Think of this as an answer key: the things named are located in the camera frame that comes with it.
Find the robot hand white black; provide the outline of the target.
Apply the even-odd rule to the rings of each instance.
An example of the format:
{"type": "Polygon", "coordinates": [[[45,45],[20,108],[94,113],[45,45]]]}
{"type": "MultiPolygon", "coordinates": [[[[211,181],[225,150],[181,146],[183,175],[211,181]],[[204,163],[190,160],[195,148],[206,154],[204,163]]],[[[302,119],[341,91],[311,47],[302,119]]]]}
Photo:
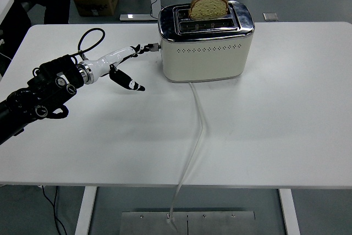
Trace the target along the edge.
{"type": "Polygon", "coordinates": [[[135,58],[145,52],[157,52],[161,48],[158,43],[128,46],[111,52],[96,61],[84,60],[80,63],[86,72],[85,84],[92,84],[100,77],[108,75],[109,78],[127,90],[145,91],[145,88],[134,79],[118,69],[119,65],[130,58],[135,58]]]}

